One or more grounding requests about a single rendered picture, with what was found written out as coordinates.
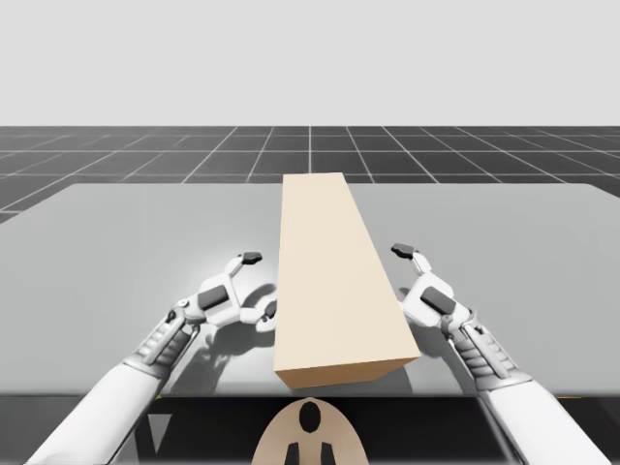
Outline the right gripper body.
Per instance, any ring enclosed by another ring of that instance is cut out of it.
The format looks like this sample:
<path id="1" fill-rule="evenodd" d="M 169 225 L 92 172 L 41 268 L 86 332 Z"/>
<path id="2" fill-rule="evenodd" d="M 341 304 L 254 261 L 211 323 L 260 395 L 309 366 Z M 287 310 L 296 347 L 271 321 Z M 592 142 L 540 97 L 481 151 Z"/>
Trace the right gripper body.
<path id="1" fill-rule="evenodd" d="M 422 327 L 440 327 L 442 319 L 450 317 L 448 330 L 456 330 L 471 318 L 471 311 L 455 300 L 452 287 L 432 272 L 417 278 L 401 308 Z"/>

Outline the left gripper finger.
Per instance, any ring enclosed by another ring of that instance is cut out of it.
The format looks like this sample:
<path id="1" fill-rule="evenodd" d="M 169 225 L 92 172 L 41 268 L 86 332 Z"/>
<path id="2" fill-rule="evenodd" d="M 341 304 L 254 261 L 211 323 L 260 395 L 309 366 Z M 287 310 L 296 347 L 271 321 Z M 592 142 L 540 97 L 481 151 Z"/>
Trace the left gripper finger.
<path id="1" fill-rule="evenodd" d="M 240 308 L 240 320 L 244 324 L 266 323 L 274 318 L 277 311 L 277 301 L 271 300 L 263 307 L 243 306 Z"/>
<path id="2" fill-rule="evenodd" d="M 233 279 L 243 266 L 257 264 L 262 259 L 263 255 L 260 252 L 244 252 L 238 254 L 225 265 L 224 274 L 229 279 Z"/>

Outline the tan robot part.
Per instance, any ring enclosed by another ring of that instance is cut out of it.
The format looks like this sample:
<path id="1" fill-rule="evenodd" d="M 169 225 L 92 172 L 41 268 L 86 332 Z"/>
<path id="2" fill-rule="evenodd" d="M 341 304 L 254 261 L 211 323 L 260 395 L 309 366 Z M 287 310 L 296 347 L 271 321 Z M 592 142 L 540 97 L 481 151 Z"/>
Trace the tan robot part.
<path id="1" fill-rule="evenodd" d="M 302 398 L 278 412 L 265 428 L 251 465 L 369 465 L 359 436 L 336 407 Z"/>

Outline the tall board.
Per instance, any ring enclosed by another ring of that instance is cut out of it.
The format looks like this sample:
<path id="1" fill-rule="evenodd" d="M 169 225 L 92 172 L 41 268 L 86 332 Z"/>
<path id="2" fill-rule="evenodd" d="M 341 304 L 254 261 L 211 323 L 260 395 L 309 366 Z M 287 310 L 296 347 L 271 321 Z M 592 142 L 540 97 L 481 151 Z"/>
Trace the tall board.
<path id="1" fill-rule="evenodd" d="M 374 381 L 420 357 L 344 175 L 287 174 L 273 370 L 291 389 Z"/>

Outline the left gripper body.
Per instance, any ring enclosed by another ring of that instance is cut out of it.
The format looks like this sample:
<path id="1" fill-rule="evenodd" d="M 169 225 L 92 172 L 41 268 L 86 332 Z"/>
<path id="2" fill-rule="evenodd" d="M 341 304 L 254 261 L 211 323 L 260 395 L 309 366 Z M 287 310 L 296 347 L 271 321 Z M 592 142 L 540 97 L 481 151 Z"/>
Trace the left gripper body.
<path id="1" fill-rule="evenodd" d="M 201 283 L 198 306 L 212 326 L 227 326 L 240 321 L 240 304 L 231 276 L 222 272 Z"/>

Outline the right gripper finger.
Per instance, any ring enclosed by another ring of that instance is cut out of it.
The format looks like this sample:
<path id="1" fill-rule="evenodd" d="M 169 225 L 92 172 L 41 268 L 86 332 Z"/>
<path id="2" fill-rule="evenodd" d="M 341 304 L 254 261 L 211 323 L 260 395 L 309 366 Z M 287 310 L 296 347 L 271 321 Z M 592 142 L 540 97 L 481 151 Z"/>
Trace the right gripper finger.
<path id="1" fill-rule="evenodd" d="M 411 245 L 395 243 L 391 246 L 390 251 L 398 258 L 409 261 L 417 275 L 432 271 L 432 266 L 427 258 Z"/>

